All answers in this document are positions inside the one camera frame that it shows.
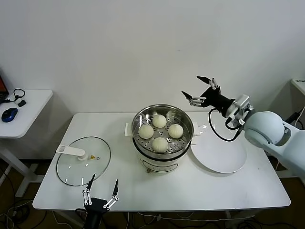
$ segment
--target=steamed bun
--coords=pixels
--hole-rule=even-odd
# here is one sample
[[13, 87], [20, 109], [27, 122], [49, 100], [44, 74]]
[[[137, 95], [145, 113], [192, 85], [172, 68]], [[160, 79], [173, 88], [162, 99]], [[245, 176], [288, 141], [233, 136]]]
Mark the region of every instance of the steamed bun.
[[139, 129], [139, 136], [148, 139], [153, 136], [153, 128], [150, 125], [142, 125]]
[[161, 114], [154, 115], [152, 124], [157, 128], [163, 128], [166, 125], [166, 118]]
[[168, 128], [168, 134], [172, 138], [181, 138], [183, 135], [183, 128], [179, 124], [173, 124]]
[[166, 139], [158, 137], [152, 141], [152, 149], [156, 152], [164, 153], [168, 148]]

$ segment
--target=white desk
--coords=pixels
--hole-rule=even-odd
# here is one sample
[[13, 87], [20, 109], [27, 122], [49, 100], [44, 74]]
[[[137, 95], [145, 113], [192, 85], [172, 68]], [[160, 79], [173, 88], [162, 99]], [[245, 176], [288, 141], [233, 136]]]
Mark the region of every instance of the white desk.
[[[14, 102], [0, 105], [0, 115], [11, 107], [18, 108], [18, 113], [13, 121], [9, 123], [0, 121], [0, 138], [23, 137], [53, 95], [51, 90], [25, 90], [25, 92], [24, 100], [27, 104], [23, 107], [19, 108]], [[14, 99], [12, 92], [10, 92], [8, 98], [11, 100]], [[8, 168], [5, 170], [6, 174], [8, 174], [11, 167], [13, 167], [24, 175], [24, 180], [16, 192], [16, 197], [23, 196], [29, 183], [41, 183], [44, 176], [38, 176], [34, 173], [37, 164], [31, 165], [30, 168], [26, 167], [1, 142], [0, 157], [9, 164]], [[5, 176], [2, 175], [0, 178], [0, 185], [4, 179]]]
[[[91, 196], [109, 199], [119, 179], [119, 202], [111, 211], [197, 211], [262, 209], [290, 205], [290, 199], [264, 151], [243, 141], [248, 157], [245, 166], [233, 174], [217, 174], [200, 165], [191, 150], [173, 172], [146, 173], [136, 149], [124, 136], [125, 123], [133, 113], [76, 114], [61, 142], [68, 145], [85, 136], [103, 138], [112, 157], [105, 173], [94, 181]], [[198, 125], [208, 123], [207, 113], [188, 113]], [[220, 115], [213, 123], [224, 124]], [[83, 208], [83, 187], [61, 182], [56, 173], [55, 154], [34, 199], [33, 206], [44, 210]]]

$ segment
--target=computer mouse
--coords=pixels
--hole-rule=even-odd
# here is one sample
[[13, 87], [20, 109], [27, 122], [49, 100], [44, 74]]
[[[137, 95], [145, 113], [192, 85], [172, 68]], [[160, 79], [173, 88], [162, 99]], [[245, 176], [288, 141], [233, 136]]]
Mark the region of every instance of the computer mouse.
[[15, 116], [16, 116], [16, 114], [17, 114], [17, 112], [18, 112], [17, 108], [7, 109], [2, 114], [2, 117], [1, 117], [2, 121], [4, 121], [5, 123], [13, 121]]

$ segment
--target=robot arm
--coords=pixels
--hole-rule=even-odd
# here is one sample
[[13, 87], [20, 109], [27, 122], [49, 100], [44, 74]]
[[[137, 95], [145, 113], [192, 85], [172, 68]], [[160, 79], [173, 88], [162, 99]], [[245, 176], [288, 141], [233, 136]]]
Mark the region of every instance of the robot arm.
[[92, 198], [90, 196], [90, 189], [94, 181], [95, 174], [93, 174], [91, 181], [87, 187], [82, 191], [84, 197], [84, 207], [87, 212], [86, 220], [83, 229], [98, 229], [100, 227], [102, 215], [110, 210], [110, 208], [119, 200], [118, 195], [118, 180], [116, 180], [113, 190], [112, 198], [107, 201], [105, 199]]
[[[209, 123], [214, 133], [225, 141], [234, 141], [244, 130], [245, 138], [254, 146], [262, 148], [275, 156], [282, 165], [300, 177], [305, 177], [305, 131], [284, 122], [277, 114], [265, 111], [255, 113], [249, 96], [242, 95], [238, 99], [228, 99], [220, 94], [220, 87], [215, 79], [198, 76], [210, 87], [200, 96], [192, 97], [182, 93], [192, 106], [213, 106], [209, 112]], [[222, 138], [214, 130], [211, 123], [211, 112], [218, 110], [224, 118], [228, 129], [238, 129], [233, 139]]]
[[242, 127], [247, 118], [255, 113], [254, 107], [250, 104], [250, 97], [242, 95], [238, 99], [228, 99], [221, 95], [220, 86], [217, 85], [216, 80], [208, 79], [207, 77], [197, 76], [198, 79], [210, 87], [200, 96], [192, 97], [188, 93], [182, 91], [185, 98], [189, 100], [191, 106], [208, 107], [213, 106], [218, 110], [224, 118], [227, 119], [225, 125], [228, 129], [238, 129]]

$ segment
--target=pot lid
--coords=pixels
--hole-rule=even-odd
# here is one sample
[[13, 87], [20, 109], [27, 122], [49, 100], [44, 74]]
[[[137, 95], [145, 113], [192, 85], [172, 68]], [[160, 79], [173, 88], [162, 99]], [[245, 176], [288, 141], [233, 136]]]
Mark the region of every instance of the pot lid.
[[98, 137], [83, 137], [69, 146], [83, 149], [88, 158], [79, 160], [77, 156], [61, 154], [58, 158], [56, 171], [59, 179], [67, 185], [82, 186], [89, 183], [93, 174], [96, 180], [109, 165], [111, 151], [109, 145]]

